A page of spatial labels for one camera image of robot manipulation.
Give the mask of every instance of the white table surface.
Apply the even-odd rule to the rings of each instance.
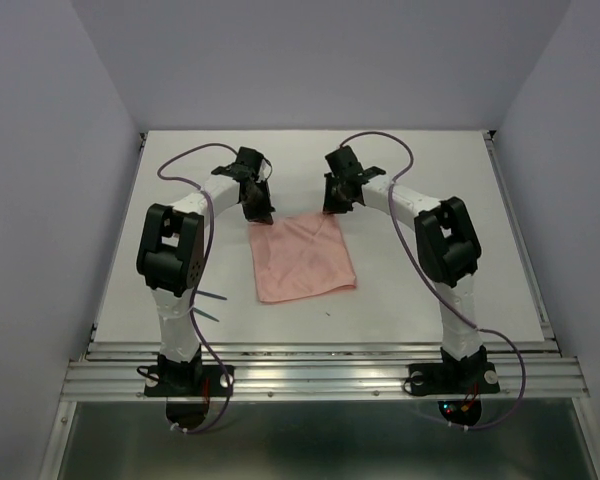
[[[320,211],[324,156],[350,133],[345,131],[152,131],[135,187],[98,318],[96,342],[157,342],[153,299],[135,261],[147,208],[169,204],[191,190],[156,177],[170,157],[206,142],[249,146],[274,165],[270,179],[275,218]],[[415,166],[401,180],[422,193],[463,199],[483,254],[475,278],[476,321],[514,341],[541,341],[539,317],[480,132],[393,131],[413,149]],[[401,147],[381,137],[351,143],[362,165],[394,174],[406,164]],[[203,183],[218,165],[233,161],[223,149],[185,157],[167,173]],[[216,238],[200,288],[226,295],[226,302],[199,297],[196,305],[221,322],[199,319],[211,342],[436,342],[441,340],[436,300],[422,285],[401,249],[388,216],[362,206],[339,216],[358,277],[355,290],[279,305],[256,298],[253,264],[242,209],[235,206],[216,222]],[[415,237],[405,229],[415,248]],[[485,340],[496,338],[485,336]]]

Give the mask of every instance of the black joint motor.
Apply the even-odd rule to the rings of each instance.
[[[245,218],[249,222],[271,225],[271,194],[267,180],[259,180],[264,155],[253,148],[240,147],[235,162],[226,167],[217,167],[211,174],[233,178],[240,184],[240,204]]]
[[[340,147],[326,157],[331,173],[325,174],[324,213],[347,213],[355,202],[364,205],[362,185],[386,172],[378,167],[362,168],[349,146]]]
[[[482,247],[464,202],[457,197],[420,212],[414,220],[418,261],[434,282],[455,287],[478,269]]]
[[[165,238],[178,236],[176,246]],[[204,218],[154,204],[147,210],[136,269],[148,287],[173,292],[177,297],[197,288],[204,270]]]

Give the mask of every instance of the metal frame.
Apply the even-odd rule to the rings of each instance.
[[[225,361],[236,367],[234,402],[266,401],[418,401],[453,399],[455,396],[412,397],[402,390],[408,376],[408,358],[379,360],[343,360],[340,356],[321,355],[307,360],[294,354],[283,360],[264,359]],[[439,356],[419,360],[436,361]],[[520,367],[515,356],[492,358],[502,392],[493,399],[515,398],[520,388]],[[580,366],[574,358],[525,358],[528,372],[528,398],[586,397],[588,391]],[[61,393],[68,402],[164,402],[164,398],[143,395],[144,379],[139,377],[137,362],[75,362],[69,366]],[[201,401],[178,397],[169,401]]]
[[[578,417],[578,424],[582,430],[582,436],[587,445],[591,463],[596,475],[600,479],[600,425],[596,420],[591,399],[574,398],[573,407]]]
[[[560,356],[560,349],[549,322],[541,324],[544,341],[519,342],[518,348],[528,354],[543,354]],[[485,342],[490,352],[511,352],[503,342]],[[373,354],[409,354],[410,359],[426,359],[440,357],[440,343],[214,343],[213,349],[223,355],[296,355],[296,354],[333,354],[333,355],[373,355]],[[159,342],[91,342],[85,359],[97,360],[128,360],[150,361],[160,350]],[[203,351],[203,359],[211,357]]]
[[[56,479],[60,475],[62,459],[69,442],[76,406],[76,402],[63,401],[60,401],[58,405],[56,418],[53,421],[51,435],[49,436],[49,443],[42,461],[40,480]]]

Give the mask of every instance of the white wall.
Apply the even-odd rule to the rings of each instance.
[[[149,128],[496,128],[568,0],[73,0]]]
[[[37,477],[138,147],[71,4],[0,1],[0,479]]]
[[[496,136],[561,346],[600,421],[600,0],[574,0]]]

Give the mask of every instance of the crumpled cloth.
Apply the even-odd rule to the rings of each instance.
[[[278,303],[356,287],[335,215],[310,213],[250,224],[258,298]]]

